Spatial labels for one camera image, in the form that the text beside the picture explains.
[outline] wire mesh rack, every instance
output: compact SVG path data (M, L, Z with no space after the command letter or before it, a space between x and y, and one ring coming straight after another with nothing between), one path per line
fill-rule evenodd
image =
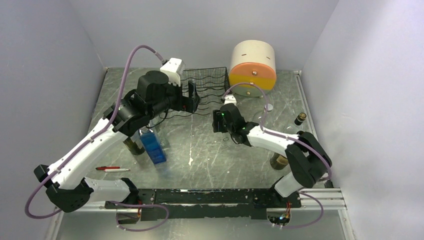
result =
M187 91L187 82L190 80L196 83L196 89L200 96L208 90L222 91L222 93L224 93L230 87L226 67L189 69L183 71L181 76L183 92Z
M195 113L178 112L170 110L166 119L173 117L201 118L211 114L212 109L222 105L221 97L230 88L230 81L226 67L201 68L184 70L181 75L182 92L189 95L188 82L196 83L197 94L200 96L200 104Z

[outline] white bracket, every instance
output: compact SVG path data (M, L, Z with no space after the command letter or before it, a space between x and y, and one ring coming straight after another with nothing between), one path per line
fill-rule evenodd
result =
M234 104L234 105L236 105L237 104L237 100L236 100L236 98L234 97L234 95L232 95L232 94L228 94L227 96L225 96L225 101L224 101L224 105L225 104Z
M184 69L186 69L186 64L183 60L172 57L160 68L160 71L168 76L169 84L181 87L181 75Z

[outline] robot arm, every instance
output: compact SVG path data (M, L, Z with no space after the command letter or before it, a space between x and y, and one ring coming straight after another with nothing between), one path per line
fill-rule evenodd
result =
M84 137L68 154L55 163L39 165L34 173L43 181L54 171L58 173L44 186L50 201L66 213L73 212L88 202L116 201L136 204L137 187L128 179L96 180L85 177L89 170L108 152L111 147L134 135L150 120L170 109L194 113L200 103L196 85L188 82L188 96L183 96L180 75L185 65L181 59L171 58L160 71L149 71L138 79L137 88L121 100L117 116L112 125L97 138L92 136L103 129L111 118L114 103L103 113L93 130ZM61 170L58 167L64 159L81 144L90 141Z
M213 111L213 131L228 132L238 144L268 149L287 158L291 172L272 186L282 197L288 197L301 188L312 188L325 174L327 168L315 154L293 140L265 133L256 122L246 122L235 104L234 96L227 95L224 105ZM306 143L315 149L329 166L332 165L329 156L311 133L303 132L297 135L270 129L266 131Z

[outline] blue container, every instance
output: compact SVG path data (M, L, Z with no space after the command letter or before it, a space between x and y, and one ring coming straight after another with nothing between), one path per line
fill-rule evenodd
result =
M143 127L141 129L140 140L153 164L160 164L167 160L161 142L153 131L147 127Z

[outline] white wall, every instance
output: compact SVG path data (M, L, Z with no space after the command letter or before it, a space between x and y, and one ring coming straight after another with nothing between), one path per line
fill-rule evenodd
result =
M302 72L359 240L424 236L424 2L340 0Z
M49 165L86 133L104 70L67 0L0 0L0 239L43 239L50 219L24 214ZM51 213L43 189L31 205Z
M71 0L107 67L123 67L147 44L188 68L230 66L233 48L256 39L275 49L276 66L300 70L338 0ZM135 67L155 67L136 54Z

